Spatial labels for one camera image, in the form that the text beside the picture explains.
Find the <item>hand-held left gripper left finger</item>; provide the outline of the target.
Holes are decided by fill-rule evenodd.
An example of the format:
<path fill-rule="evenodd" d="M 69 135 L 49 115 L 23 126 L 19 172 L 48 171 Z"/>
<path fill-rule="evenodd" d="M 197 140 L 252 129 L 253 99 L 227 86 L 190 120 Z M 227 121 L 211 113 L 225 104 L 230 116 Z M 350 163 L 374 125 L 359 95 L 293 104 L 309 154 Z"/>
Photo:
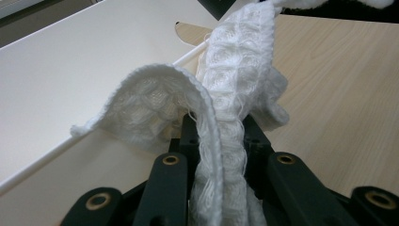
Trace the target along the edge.
<path fill-rule="evenodd" d="M 184 115 L 181 129 L 181 137 L 173 138 L 170 141 L 168 151 L 180 153 L 187 159 L 187 197 L 191 197 L 192 187 L 195 180 L 195 172 L 200 161 L 200 138 L 196 122 L 189 114 Z"/>

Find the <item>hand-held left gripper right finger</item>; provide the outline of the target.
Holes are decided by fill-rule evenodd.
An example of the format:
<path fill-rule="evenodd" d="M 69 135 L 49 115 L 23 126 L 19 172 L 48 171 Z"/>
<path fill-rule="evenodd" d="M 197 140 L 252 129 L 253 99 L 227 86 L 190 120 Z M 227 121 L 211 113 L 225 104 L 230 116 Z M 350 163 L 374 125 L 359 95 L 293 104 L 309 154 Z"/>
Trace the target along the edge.
<path fill-rule="evenodd" d="M 245 178 L 257 198 L 263 198 L 267 187 L 266 167 L 272 153 L 271 143 L 257 122 L 248 115 L 243 120 L 245 128 L 244 146 L 247 152 Z"/>

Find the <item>white plastic basket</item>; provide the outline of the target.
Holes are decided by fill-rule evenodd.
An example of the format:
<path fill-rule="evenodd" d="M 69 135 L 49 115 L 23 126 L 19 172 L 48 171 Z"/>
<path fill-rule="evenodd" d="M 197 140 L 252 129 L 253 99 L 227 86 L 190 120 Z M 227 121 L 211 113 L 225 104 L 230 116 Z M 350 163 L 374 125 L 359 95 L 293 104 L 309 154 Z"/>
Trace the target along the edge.
<path fill-rule="evenodd" d="M 198 0 L 103 0 L 0 49 L 0 226 L 56 226 L 87 191 L 145 181 L 153 155 L 105 131 L 74 139 L 132 70 L 189 51 Z"/>

